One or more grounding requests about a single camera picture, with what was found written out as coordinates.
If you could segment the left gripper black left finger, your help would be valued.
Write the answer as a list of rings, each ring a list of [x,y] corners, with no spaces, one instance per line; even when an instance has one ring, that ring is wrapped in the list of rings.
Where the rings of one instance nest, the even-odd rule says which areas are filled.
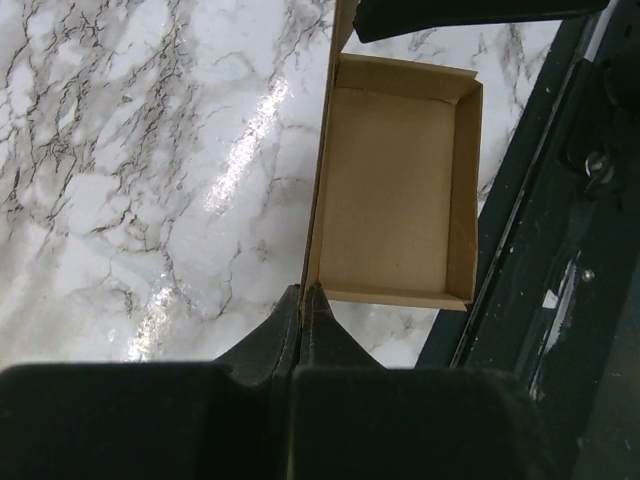
[[[214,361],[236,383],[257,387],[289,370],[299,338],[298,284],[290,285],[269,316]]]

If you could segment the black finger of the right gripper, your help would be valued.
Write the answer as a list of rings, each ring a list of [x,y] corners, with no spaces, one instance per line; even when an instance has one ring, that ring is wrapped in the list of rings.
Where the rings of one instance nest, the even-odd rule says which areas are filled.
[[[362,43],[430,28],[563,20],[604,10],[607,0],[369,0],[356,7]]]

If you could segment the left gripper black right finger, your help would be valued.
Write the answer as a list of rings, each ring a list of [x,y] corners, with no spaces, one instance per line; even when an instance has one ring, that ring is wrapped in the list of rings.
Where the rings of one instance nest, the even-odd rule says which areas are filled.
[[[320,284],[305,291],[298,371],[384,371],[338,322]]]

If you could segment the brown cardboard paper box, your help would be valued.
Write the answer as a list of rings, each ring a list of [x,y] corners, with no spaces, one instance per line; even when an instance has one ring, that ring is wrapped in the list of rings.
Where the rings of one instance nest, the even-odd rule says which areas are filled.
[[[478,261],[482,84],[347,53],[356,8],[334,12],[302,293],[462,311]]]

